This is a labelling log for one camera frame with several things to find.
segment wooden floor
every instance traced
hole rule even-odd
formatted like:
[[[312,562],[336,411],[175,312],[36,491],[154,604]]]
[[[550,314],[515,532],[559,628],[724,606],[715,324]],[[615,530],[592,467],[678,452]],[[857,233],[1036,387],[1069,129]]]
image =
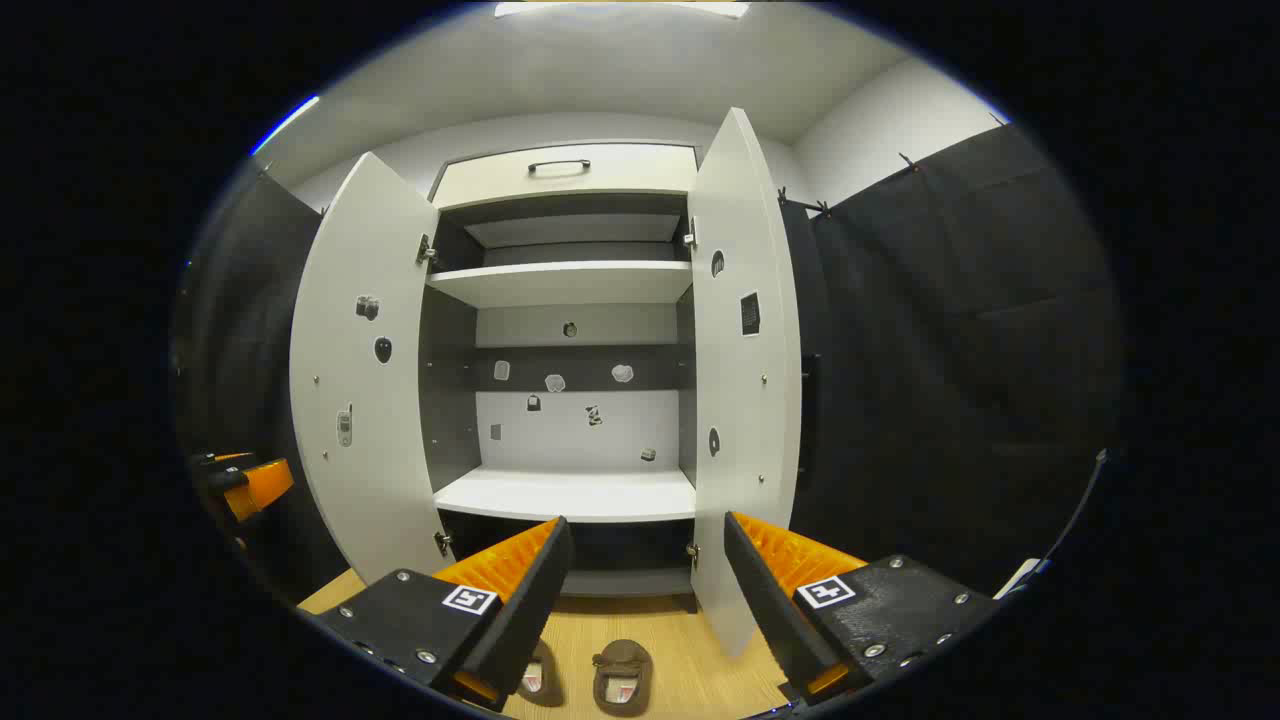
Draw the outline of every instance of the wooden floor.
[[[298,607],[320,614],[364,588],[347,570]],[[591,700],[591,655],[622,638],[639,642],[653,657],[653,691],[643,717],[740,719],[786,703],[778,691],[786,678],[759,632],[742,657],[728,659],[703,615],[686,612],[675,598],[561,598],[543,641],[559,666],[564,705],[539,707],[512,694],[503,714],[531,720],[609,717]]]

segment brown slipper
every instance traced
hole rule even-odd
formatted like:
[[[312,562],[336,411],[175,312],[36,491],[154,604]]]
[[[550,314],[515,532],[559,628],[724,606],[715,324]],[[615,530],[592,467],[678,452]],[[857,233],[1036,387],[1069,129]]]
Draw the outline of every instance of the brown slipper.
[[[564,702],[564,692],[559,684],[559,670],[556,669],[556,659],[552,657],[552,648],[547,643],[538,641],[534,656],[529,659],[529,669],[520,679],[516,693],[534,705],[543,707],[557,707]]]
[[[635,641],[613,641],[591,657],[595,682],[591,694],[604,712],[635,717],[649,707],[653,685],[653,659]]]

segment black curtain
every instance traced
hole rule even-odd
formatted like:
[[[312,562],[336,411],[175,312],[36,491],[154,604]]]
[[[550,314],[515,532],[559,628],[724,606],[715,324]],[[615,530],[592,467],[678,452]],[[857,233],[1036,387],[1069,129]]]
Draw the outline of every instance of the black curtain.
[[[792,246],[815,249],[797,287],[826,291],[800,299],[819,430],[791,528],[996,592],[1052,544],[1119,439],[1121,322],[1100,238],[1014,126],[831,217],[783,210]]]
[[[174,319],[184,451],[289,462],[294,487],[242,532],[250,560],[293,602],[347,569],[307,487],[289,407],[293,304],[319,227],[319,213],[246,170],[210,214]]]

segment open cabinet door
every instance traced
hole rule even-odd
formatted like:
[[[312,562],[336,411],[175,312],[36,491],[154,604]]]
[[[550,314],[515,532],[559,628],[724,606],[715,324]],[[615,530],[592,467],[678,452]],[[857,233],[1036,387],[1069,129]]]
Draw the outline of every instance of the open cabinet door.
[[[426,199],[366,152],[316,231],[293,310],[289,398],[303,470],[329,533],[366,584],[398,568],[431,574],[453,562],[434,537],[443,530],[417,395],[428,270],[417,255],[438,220]],[[369,299],[362,314],[358,297]]]
[[[698,350],[692,584],[721,648],[739,656],[755,620],[724,556],[724,512],[782,528],[791,521],[800,324],[777,190],[737,108],[698,170],[689,215]]]

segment white cabinet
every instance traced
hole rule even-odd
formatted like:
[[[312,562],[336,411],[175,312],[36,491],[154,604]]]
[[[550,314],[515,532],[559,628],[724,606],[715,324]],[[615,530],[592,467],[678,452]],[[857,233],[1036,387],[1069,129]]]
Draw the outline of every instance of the white cabinet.
[[[660,541],[676,566],[582,569],[566,592],[687,583],[724,652],[741,653],[755,624],[723,516],[788,523],[800,433],[791,263],[746,115],[728,113],[700,168],[669,145],[518,150],[449,164],[433,197],[365,155],[303,272],[291,393],[338,546],[375,582],[453,561],[438,510],[564,515],[593,533],[684,523]],[[467,229],[483,227],[490,242]],[[419,263],[424,236],[436,258]],[[360,297],[376,318],[356,313]],[[442,460],[460,443],[474,452]]]

